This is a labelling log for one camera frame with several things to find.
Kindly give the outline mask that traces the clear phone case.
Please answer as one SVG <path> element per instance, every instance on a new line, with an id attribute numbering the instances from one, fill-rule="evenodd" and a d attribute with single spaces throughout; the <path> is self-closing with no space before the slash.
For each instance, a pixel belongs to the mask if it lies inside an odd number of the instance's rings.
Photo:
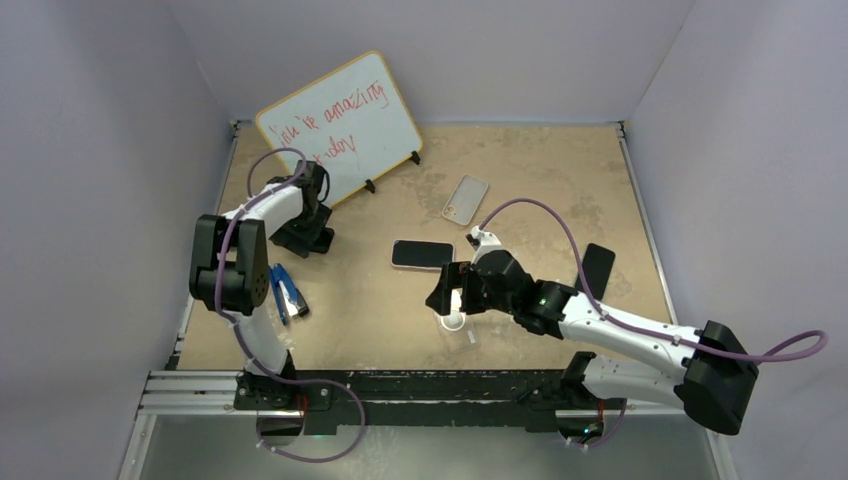
<path id="1" fill-rule="evenodd" d="M 452 311 L 448 315 L 436 315 L 438 333 L 448 355 L 476 349 L 481 341 L 473 323 L 463 312 Z"/>

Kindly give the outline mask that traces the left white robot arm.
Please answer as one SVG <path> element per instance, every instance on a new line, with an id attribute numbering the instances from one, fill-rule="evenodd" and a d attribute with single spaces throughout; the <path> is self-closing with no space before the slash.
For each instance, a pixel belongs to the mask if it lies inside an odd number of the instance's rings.
<path id="1" fill-rule="evenodd" d="M 268 246 L 307 258 L 329 251 L 335 232 L 325 205 L 330 179 L 314 161 L 299 161 L 295 174 L 277 177 L 238 208 L 206 214 L 195 224 L 189 271 L 190 295 L 222 317 L 233 331 L 246 371 L 265 376 L 259 395 L 272 408 L 297 399 L 298 382 L 286 373 L 288 350 L 276 339 L 264 306 L 271 277 Z"/>

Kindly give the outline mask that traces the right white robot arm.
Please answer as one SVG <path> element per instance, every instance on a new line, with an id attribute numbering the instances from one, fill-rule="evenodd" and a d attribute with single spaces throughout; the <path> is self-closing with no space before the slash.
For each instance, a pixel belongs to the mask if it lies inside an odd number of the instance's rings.
<path id="1" fill-rule="evenodd" d="M 444 265 L 425 304 L 445 316 L 454 291 L 467 315 L 497 310 L 530 333 L 620 354 L 618 360 L 594 355 L 584 369 L 564 376 L 561 392 L 573 406 L 584 407 L 596 398 L 639 399 L 680 408 L 721 434 L 741 430 L 759 369 L 721 323 L 696 329 L 594 307 L 583 291 L 533 279 L 506 250 L 489 252 L 476 263 Z"/>

